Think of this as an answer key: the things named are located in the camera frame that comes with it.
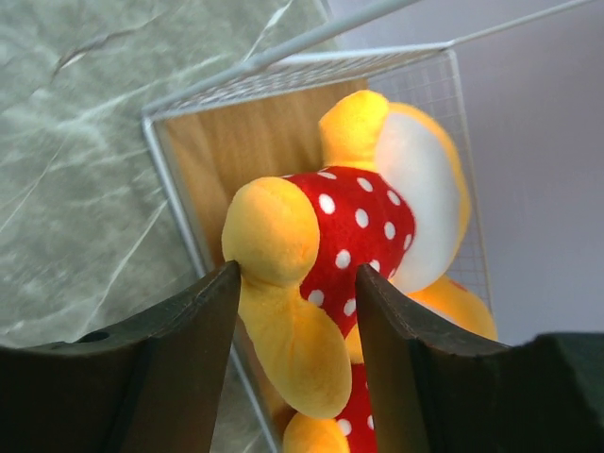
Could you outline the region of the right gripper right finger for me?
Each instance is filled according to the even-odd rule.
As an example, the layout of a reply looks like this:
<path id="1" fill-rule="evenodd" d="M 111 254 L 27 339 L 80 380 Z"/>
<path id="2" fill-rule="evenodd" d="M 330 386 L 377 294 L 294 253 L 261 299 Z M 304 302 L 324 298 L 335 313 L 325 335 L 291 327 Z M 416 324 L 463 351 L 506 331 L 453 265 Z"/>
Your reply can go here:
<path id="1" fill-rule="evenodd" d="M 562 332 L 518 346 L 446 321 L 372 267 L 356 277 L 381 452 L 599 452 L 603 337 Z"/>

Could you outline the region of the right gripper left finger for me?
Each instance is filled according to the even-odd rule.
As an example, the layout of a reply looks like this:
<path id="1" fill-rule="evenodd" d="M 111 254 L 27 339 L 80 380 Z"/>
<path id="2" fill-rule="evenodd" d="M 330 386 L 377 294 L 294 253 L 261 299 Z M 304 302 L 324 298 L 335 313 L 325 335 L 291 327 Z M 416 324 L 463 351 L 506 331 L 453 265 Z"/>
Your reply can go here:
<path id="1" fill-rule="evenodd" d="M 207 452 L 237 319 L 234 262 L 73 343 L 1 351 L 5 452 Z"/>

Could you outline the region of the yellow plush polka dress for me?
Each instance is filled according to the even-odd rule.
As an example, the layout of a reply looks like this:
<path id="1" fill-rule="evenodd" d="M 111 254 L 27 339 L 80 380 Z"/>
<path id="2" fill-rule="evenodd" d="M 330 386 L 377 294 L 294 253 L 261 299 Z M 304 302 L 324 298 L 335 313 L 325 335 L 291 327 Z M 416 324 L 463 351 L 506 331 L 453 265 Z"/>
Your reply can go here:
<path id="1" fill-rule="evenodd" d="M 406 296 L 446 321 L 489 340 L 497 339 L 494 317 L 487 304 L 451 277 L 439 277 L 425 289 Z M 345 408 L 333 418 L 300 412 L 291 417 L 282 435 L 283 452 L 378 452 L 375 393 L 385 388 L 384 372 L 363 353 L 361 334 L 353 327 L 346 338 L 352 364 L 352 391 Z"/>

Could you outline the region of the yellow plush red dress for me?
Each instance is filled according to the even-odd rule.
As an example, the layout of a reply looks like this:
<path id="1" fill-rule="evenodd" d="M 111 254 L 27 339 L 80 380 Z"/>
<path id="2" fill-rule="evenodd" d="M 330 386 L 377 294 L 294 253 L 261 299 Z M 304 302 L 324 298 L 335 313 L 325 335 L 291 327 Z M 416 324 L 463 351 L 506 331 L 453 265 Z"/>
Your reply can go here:
<path id="1" fill-rule="evenodd" d="M 359 267 L 404 294 L 426 288 L 455 258 L 471 200 L 456 145 L 420 109 L 362 90 L 319 129 L 321 168 L 242 186 L 222 249 L 240 266 L 239 314 L 265 375 L 296 411 L 332 418 L 352 391 Z"/>

